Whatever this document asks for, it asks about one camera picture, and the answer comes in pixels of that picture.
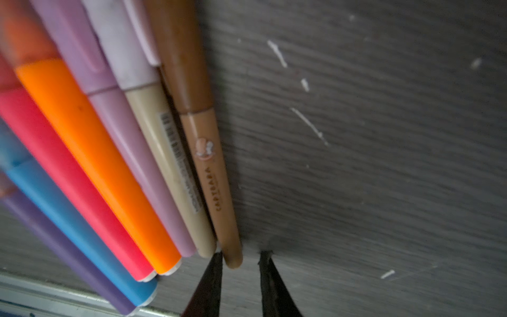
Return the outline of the pink cream marker pen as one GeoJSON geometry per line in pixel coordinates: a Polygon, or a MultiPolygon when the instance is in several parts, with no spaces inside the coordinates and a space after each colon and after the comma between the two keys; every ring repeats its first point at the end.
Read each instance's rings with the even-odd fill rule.
{"type": "Polygon", "coordinates": [[[178,127],[159,74],[161,59],[141,1],[84,1],[112,72],[148,142],[194,243],[211,258],[217,249],[178,127]]]}

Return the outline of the lilac marker pen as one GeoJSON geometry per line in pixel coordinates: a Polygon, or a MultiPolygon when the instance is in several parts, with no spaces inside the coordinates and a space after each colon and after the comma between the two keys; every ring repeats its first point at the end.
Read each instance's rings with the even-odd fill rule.
{"type": "Polygon", "coordinates": [[[182,257],[196,247],[80,1],[33,1],[48,33],[88,96],[182,257]]]}

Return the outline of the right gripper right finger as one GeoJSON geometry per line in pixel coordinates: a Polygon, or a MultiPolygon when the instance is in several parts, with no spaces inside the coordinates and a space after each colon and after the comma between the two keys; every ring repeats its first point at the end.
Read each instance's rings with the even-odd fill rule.
{"type": "Polygon", "coordinates": [[[259,261],[263,317],[302,317],[271,256],[262,251],[259,261]]]}

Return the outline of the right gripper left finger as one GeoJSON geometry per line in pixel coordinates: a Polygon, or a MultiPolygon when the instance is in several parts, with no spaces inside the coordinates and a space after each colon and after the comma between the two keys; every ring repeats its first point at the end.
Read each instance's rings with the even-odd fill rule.
{"type": "Polygon", "coordinates": [[[219,317],[223,280],[223,253],[210,260],[190,302],[181,317],[219,317]]]}

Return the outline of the brown pen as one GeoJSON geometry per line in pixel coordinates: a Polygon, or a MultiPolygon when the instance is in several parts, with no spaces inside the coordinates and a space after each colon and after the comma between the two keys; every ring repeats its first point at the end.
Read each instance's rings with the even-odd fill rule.
{"type": "Polygon", "coordinates": [[[194,161],[224,261],[243,263],[195,1],[145,1],[162,70],[194,161]]]}

